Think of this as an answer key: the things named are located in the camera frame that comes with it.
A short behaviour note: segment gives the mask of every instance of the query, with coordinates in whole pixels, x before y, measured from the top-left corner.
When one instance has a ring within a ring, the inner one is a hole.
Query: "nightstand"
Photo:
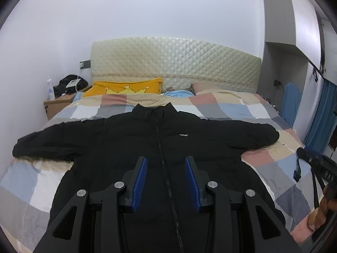
[[[80,90],[80,92],[86,92],[89,90],[91,86],[87,86],[86,88]],[[67,105],[71,104],[73,99],[76,96],[76,92],[73,94],[66,94],[63,96],[60,96],[58,98],[55,98],[55,100],[52,101],[44,101],[44,109],[47,113],[48,120],[53,118],[57,113],[59,113],[63,108],[65,108]]]

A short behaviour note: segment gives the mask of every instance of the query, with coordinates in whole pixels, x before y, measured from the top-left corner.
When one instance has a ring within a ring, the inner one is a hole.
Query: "checkered blanket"
[[[293,173],[300,140],[259,95],[226,90],[201,92],[189,98],[156,94],[98,95],[83,98],[67,106],[44,128],[61,122],[107,118],[130,112],[136,104],[166,105],[171,102],[178,111],[193,113],[210,120],[243,120],[268,123],[280,133],[272,146],[242,154],[264,182],[286,219],[286,228],[297,242],[311,235],[307,217],[314,209],[310,167],[301,163],[302,178],[296,183]],[[0,225],[18,252],[32,252],[46,231],[55,191],[72,163],[46,160],[13,159],[0,179]]]

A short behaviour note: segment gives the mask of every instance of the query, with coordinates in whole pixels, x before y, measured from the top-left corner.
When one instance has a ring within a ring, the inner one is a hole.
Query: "cream tufted headboard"
[[[168,37],[132,37],[92,44],[92,80],[142,81],[163,78],[168,87],[186,89],[207,82],[223,89],[255,93],[261,59],[203,41]]]

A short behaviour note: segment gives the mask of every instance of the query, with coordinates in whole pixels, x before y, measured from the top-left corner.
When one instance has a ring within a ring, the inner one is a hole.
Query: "black jacket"
[[[13,156],[74,161],[57,188],[49,223],[78,190],[104,190],[133,170],[139,156],[146,157],[140,206],[134,214],[124,215],[129,251],[182,252],[182,243],[183,252],[196,253],[205,251],[208,214],[193,208],[185,158],[193,156],[199,169],[228,189],[255,190],[285,223],[258,175],[241,161],[246,150],[271,145],[278,138],[268,124],[200,119],[177,112],[171,103],[157,108],[137,105],[129,113],[61,123],[27,135],[18,140]]]

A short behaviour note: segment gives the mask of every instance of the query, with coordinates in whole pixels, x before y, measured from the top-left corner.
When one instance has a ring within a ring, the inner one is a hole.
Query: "zipper teeth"
[[[168,175],[167,175],[167,171],[166,171],[166,167],[165,167],[165,162],[164,162],[164,158],[163,158],[163,153],[161,151],[161,144],[160,144],[160,136],[159,136],[157,118],[156,118],[156,129],[157,129],[157,136],[158,136],[158,147],[159,147],[159,152],[160,152],[161,165],[162,165],[163,170],[164,170],[167,191],[169,193],[170,204],[171,204],[171,209],[172,209],[172,213],[173,213],[174,227],[176,229],[176,235],[177,235],[178,244],[179,244],[179,252],[184,253],[184,247],[183,247],[183,241],[182,241],[181,235],[180,235],[179,221],[178,221],[176,205],[174,204],[174,201],[173,201],[173,194],[172,194],[172,190],[171,190],[171,185],[170,185],[170,181],[168,179]]]

